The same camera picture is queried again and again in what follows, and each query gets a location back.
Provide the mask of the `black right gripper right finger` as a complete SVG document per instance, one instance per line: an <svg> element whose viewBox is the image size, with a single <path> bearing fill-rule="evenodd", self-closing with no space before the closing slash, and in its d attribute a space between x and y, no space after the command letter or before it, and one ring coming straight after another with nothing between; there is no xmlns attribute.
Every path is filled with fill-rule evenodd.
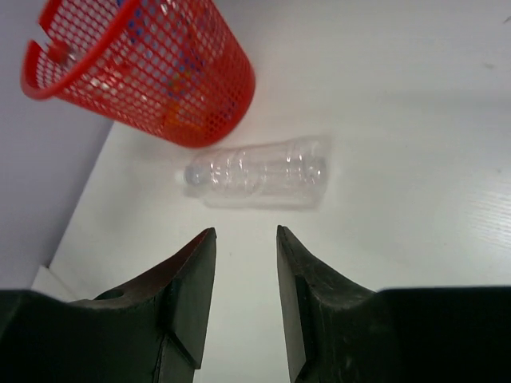
<svg viewBox="0 0 511 383"><path fill-rule="evenodd" d="M293 382L507 382L510 289L372 291L276 232Z"/></svg>

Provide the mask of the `red cap clear bottle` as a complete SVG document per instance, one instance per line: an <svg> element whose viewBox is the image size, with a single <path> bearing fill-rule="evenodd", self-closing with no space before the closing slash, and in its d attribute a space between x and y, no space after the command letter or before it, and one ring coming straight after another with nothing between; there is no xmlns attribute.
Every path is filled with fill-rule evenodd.
<svg viewBox="0 0 511 383"><path fill-rule="evenodd" d="M46 47L48 58L61 67L73 67L81 59L80 54L64 41L52 41Z"/></svg>

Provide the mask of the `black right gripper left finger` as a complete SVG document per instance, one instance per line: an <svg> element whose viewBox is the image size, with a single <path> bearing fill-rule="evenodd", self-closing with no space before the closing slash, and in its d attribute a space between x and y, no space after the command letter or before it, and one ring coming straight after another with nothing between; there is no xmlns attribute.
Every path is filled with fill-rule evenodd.
<svg viewBox="0 0 511 383"><path fill-rule="evenodd" d="M4 382L190 382L201 367L216 269L208 228L93 299L1 293Z"/></svg>

